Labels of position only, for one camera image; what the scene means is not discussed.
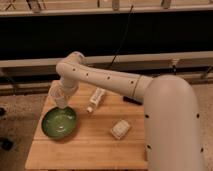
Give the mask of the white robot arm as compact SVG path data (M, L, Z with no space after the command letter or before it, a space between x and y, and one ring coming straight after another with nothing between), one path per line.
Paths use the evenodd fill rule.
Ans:
M80 52L60 60L56 72L66 94L74 94L82 81L143 104L149 171L205 171L198 100L183 78L88 67Z

